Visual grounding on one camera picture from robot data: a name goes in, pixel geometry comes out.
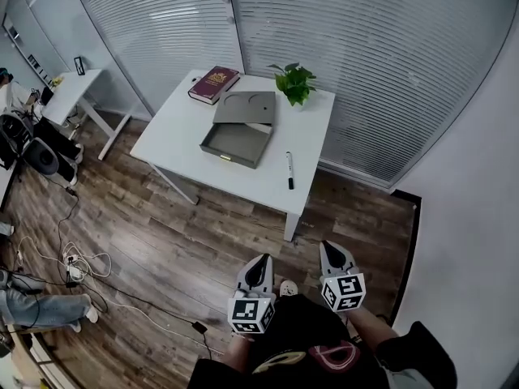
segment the floor plank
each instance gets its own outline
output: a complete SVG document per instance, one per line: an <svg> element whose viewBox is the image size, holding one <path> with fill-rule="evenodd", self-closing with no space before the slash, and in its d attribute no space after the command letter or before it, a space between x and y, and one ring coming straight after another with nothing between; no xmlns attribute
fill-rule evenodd
<svg viewBox="0 0 519 389"><path fill-rule="evenodd" d="M208 343L225 350L230 328L226 302L239 270L255 256L274 258L276 284L290 278L319 301L319 243L328 239L348 248L365 272L366 306L389 317L407 259L413 205L384 192L318 171L293 242L283 240L280 212L191 183L200 201L186 202L147 164L129 155L144 122L131 121L104 161L97 159L105 136L89 122L79 139L86 146L76 187L77 208L61 227L62 247L73 241L86 255L108 252L107 281L185 318L208 325ZM29 235L45 256L58 254L58 220L75 199L32 169L24 169L7 201L17 231L3 259ZM59 282L56 263L40 258L30 242L21 246L25 271ZM99 272L102 259L92 265ZM97 283L121 305L141 309L163 328L201 341L182 320ZM49 285L50 293L67 293ZM92 293L94 300L99 300ZM45 334L56 356L84 387L185 387L196 360L207 349L184 336L163 331L140 312L109 306L98 324Z"/></svg>

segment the window blinds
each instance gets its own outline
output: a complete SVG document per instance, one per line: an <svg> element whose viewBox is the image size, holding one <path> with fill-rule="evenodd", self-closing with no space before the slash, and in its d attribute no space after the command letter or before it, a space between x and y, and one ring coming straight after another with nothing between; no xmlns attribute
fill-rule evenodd
<svg viewBox="0 0 519 389"><path fill-rule="evenodd" d="M246 73L301 62L337 94L321 159L391 186L474 94L516 0L233 0Z"/></svg>
<svg viewBox="0 0 519 389"><path fill-rule="evenodd" d="M193 68L242 70L224 0L82 0L110 52L155 113Z"/></svg>

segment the tabletop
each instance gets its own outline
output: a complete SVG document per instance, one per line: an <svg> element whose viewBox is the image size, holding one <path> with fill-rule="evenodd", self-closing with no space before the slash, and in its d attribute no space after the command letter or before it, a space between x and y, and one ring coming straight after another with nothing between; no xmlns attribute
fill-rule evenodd
<svg viewBox="0 0 519 389"><path fill-rule="evenodd" d="M90 88L90 85L102 71L102 69L92 69L86 71L85 75L82 76L79 76L77 72L61 74L60 76L64 78L63 82L54 89L54 96L41 110L43 116L59 126L63 125L81 96Z"/></svg>
<svg viewBox="0 0 519 389"><path fill-rule="evenodd" d="M230 91L275 91L273 135L256 169L222 160L200 149L217 108L193 100L187 91L194 70L176 87L148 124L131 155L232 195L301 215L323 147L335 94L312 92L301 111L290 106L273 79L243 75ZM286 152L292 153L294 189L288 186Z"/></svg>

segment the white shirt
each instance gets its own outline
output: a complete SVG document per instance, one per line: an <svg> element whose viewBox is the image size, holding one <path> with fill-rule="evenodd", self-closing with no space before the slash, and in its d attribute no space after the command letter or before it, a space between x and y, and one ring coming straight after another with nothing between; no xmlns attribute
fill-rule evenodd
<svg viewBox="0 0 519 389"><path fill-rule="evenodd" d="M12 81L0 88L0 113L17 109L24 111L25 103L31 92L19 83Z"/></svg>

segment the book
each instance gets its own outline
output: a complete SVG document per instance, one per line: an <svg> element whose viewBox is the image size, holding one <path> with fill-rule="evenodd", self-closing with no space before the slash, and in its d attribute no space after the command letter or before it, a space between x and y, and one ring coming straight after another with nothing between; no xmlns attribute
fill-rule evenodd
<svg viewBox="0 0 519 389"><path fill-rule="evenodd" d="M223 92L240 79L240 73L223 66L213 67L200 81L187 92L191 98L206 104L215 105Z"/></svg>

